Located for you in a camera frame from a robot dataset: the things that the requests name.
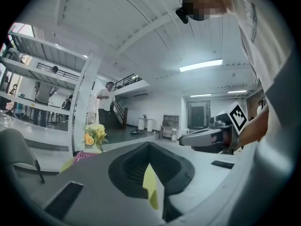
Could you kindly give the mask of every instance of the white table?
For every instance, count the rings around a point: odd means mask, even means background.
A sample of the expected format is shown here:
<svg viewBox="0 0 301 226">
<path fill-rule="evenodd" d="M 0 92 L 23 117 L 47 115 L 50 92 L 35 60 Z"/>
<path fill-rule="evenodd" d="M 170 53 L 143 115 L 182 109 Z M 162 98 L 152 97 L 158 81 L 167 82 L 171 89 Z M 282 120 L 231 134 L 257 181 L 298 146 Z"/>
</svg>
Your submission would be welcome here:
<svg viewBox="0 0 301 226">
<path fill-rule="evenodd" d="M 139 123 L 138 123 L 138 129 L 139 130 L 144 130 L 145 128 L 145 121 L 147 121 L 147 131 L 152 132 L 152 122 L 154 119 L 149 119 L 149 118 L 139 118 Z"/>
</svg>

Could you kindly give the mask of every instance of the ceiling light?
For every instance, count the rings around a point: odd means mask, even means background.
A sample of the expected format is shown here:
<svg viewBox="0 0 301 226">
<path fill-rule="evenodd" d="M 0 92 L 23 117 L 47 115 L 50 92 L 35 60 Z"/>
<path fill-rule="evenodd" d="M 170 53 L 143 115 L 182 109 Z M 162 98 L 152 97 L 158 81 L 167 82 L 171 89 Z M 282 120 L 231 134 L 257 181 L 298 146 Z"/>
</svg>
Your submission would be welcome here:
<svg viewBox="0 0 301 226">
<path fill-rule="evenodd" d="M 198 68 L 204 68 L 204 67 L 208 67 L 208 66 L 215 66 L 215 65 L 221 65 L 221 64 L 222 64 L 222 59 L 217 59 L 217 60 L 202 62 L 202 63 L 195 64 L 195 65 L 181 67 L 180 71 L 184 72 L 184 71 L 188 71 L 188 70 L 194 70 L 194 69 L 198 69 Z"/>
<path fill-rule="evenodd" d="M 196 96 L 190 96 L 190 97 L 199 97 L 199 96 L 211 96 L 211 94 L 196 95 Z"/>
<path fill-rule="evenodd" d="M 228 91 L 228 93 L 244 93 L 247 92 L 247 90 L 234 90 L 234 91 Z"/>
</svg>

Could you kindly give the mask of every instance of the gray chair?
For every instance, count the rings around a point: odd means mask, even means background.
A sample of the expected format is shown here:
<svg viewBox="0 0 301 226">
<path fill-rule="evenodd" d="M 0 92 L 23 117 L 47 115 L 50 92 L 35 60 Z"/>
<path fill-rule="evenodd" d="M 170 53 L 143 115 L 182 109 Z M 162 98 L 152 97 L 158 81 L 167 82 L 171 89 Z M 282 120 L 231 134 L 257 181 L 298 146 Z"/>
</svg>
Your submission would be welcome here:
<svg viewBox="0 0 301 226">
<path fill-rule="evenodd" d="M 5 129 L 0 132 L 0 152 L 2 155 L 2 163 L 7 169 L 12 182 L 31 195 L 39 186 L 45 183 L 40 171 L 38 160 L 27 146 L 23 135 L 16 129 Z M 40 180 L 36 178 L 20 178 L 16 172 L 14 164 L 25 163 L 34 166 L 40 176 Z"/>
</svg>

